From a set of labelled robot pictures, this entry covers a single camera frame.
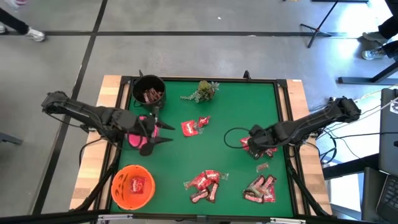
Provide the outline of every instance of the black pants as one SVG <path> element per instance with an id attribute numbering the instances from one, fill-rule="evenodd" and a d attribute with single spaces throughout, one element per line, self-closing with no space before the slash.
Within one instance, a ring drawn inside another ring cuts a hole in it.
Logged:
<path id="1" fill-rule="evenodd" d="M 13 28 L 18 33 L 25 35 L 29 30 L 29 26 L 25 22 L 20 21 L 14 16 L 10 15 L 8 12 L 0 8 L 0 22 Z"/>
<path id="2" fill-rule="evenodd" d="M 391 37 L 397 35 L 398 34 L 397 19 L 391 17 L 390 19 L 386 20 L 383 24 L 379 25 L 379 32 L 386 39 L 390 39 Z M 389 58 L 398 56 L 398 40 L 384 45 L 383 50 L 385 51 L 385 53 Z"/>

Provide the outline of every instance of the green succulent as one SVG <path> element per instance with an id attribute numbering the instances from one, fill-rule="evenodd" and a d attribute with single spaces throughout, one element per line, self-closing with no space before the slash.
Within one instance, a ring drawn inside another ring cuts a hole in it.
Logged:
<path id="1" fill-rule="evenodd" d="M 180 98 L 183 100 L 195 100 L 195 102 L 199 103 L 200 101 L 211 100 L 218 90 L 219 83 L 211 82 L 208 83 L 206 80 L 202 80 L 199 82 L 198 89 L 192 93 L 190 96 L 181 96 Z"/>

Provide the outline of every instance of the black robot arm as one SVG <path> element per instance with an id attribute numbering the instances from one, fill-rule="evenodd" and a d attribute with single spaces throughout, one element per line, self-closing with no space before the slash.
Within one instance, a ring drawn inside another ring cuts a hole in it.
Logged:
<path id="1" fill-rule="evenodd" d="M 267 149 L 286 144 L 301 144 L 310 133 L 339 121 L 350 123 L 359 119 L 361 110 L 352 99 L 345 97 L 330 100 L 325 109 L 295 121 L 283 121 L 266 129 L 254 125 L 249 134 L 249 153 L 253 158 L 260 158 Z"/>
<path id="2" fill-rule="evenodd" d="M 143 156 L 151 154 L 156 144 L 172 140 L 154 135 L 155 127 L 174 130 L 159 119 L 157 107 L 148 116 L 136 116 L 122 109 L 90 106 L 71 100 L 62 91 L 49 93 L 42 107 L 46 114 L 65 114 L 82 122 L 81 127 L 86 131 L 89 128 L 95 128 L 99 135 L 111 142 L 119 142 L 126 134 L 146 137 L 148 141 L 140 150 Z"/>

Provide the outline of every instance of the black bucket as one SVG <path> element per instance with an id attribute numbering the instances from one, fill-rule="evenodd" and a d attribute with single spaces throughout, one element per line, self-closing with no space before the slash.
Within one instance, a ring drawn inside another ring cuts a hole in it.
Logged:
<path id="1" fill-rule="evenodd" d="M 166 103 L 166 85 L 163 80 L 156 75 L 143 75 L 141 70 L 139 71 L 140 78 L 137 79 L 132 85 L 132 97 L 134 97 L 135 107 L 145 107 L 149 111 L 152 111 L 153 107 L 163 107 Z M 156 91 L 160 91 L 163 95 L 155 102 L 146 103 L 144 98 L 144 92 L 154 88 Z"/>

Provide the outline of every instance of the black table leg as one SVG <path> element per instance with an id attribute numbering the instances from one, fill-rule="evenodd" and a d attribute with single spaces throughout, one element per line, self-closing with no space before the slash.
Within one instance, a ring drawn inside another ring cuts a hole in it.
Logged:
<path id="1" fill-rule="evenodd" d="M 0 133 L 0 142 L 9 142 L 16 145 L 22 144 L 22 140 L 18 138 L 14 138 L 8 134 Z"/>
<path id="2" fill-rule="evenodd" d="M 365 85 L 395 85 L 398 83 L 398 78 L 388 78 L 395 72 L 398 72 L 398 61 L 378 73 L 372 78 L 362 77 L 338 77 L 338 83 L 342 84 L 365 84 Z"/>
<path id="3" fill-rule="evenodd" d="M 363 172 L 365 167 L 379 170 L 379 154 L 373 154 L 361 159 L 344 162 L 335 166 L 322 169 L 325 180 Z"/>
<path id="4" fill-rule="evenodd" d="M 304 27 L 306 27 L 306 28 L 309 28 L 311 31 L 314 31 L 313 34 L 312 34 L 310 43 L 309 43 L 308 46 L 307 46 L 308 48 L 310 48 L 310 47 L 312 46 L 313 41 L 315 40 L 315 38 L 317 38 L 317 35 L 318 35 L 318 33 L 320 33 L 320 32 L 323 33 L 323 34 L 325 34 L 327 37 L 331 37 L 331 34 L 328 34 L 328 33 L 326 33 L 326 32 L 322 32 L 320 29 L 321 29 L 323 23 L 324 23 L 324 22 L 326 21 L 326 19 L 329 17 L 330 13 L 331 13 L 331 12 L 333 11 L 333 9 L 336 7 L 338 1 L 339 1 L 339 0 L 336 0 L 336 2 L 334 3 L 334 5 L 333 5 L 333 6 L 331 7 L 331 9 L 329 10 L 328 14 L 325 16 L 325 18 L 323 18 L 321 24 L 319 24 L 318 28 L 314 28 L 314 27 L 312 27 L 312 26 L 308 26 L 308 25 L 305 25 L 305 24 L 300 24 L 300 26 L 304 26 Z"/>

